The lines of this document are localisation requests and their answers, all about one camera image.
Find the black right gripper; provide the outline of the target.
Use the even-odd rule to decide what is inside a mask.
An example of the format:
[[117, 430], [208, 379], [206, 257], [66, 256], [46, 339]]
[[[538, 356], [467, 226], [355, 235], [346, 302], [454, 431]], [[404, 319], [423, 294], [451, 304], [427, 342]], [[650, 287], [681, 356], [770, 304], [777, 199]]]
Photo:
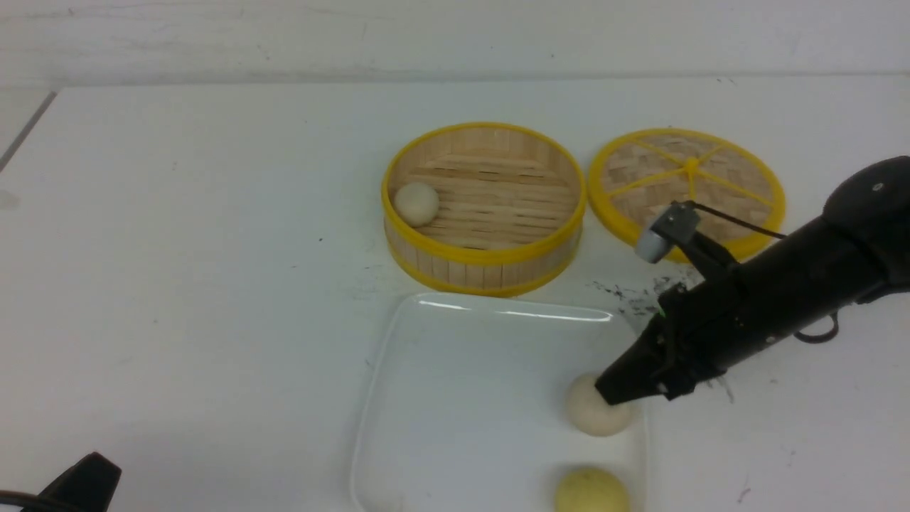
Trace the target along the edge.
[[597, 379], [609, 405], [689, 395], [783, 337], [782, 274], [734, 274], [658, 298], [643, 335]]

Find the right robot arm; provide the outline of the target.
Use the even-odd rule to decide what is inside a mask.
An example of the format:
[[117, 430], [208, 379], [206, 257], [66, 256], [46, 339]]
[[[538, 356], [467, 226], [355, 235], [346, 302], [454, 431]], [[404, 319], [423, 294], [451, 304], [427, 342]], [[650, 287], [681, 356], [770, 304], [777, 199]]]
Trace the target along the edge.
[[658, 296], [643, 333], [595, 382], [609, 405], [688, 395], [790, 336], [825, 343], [841, 308], [908, 291], [907, 156], [856, 172], [817, 218], [747, 262], [700, 233], [706, 210], [673, 201], [640, 236], [641, 259], [678, 247], [702, 282]]

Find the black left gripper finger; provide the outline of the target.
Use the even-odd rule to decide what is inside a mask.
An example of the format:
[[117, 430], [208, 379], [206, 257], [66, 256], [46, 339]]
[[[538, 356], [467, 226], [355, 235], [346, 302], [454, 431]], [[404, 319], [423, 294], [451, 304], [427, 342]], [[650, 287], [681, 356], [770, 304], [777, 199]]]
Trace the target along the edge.
[[80, 511], [107, 511], [121, 476], [117, 464], [93, 452], [59, 474], [39, 495]]

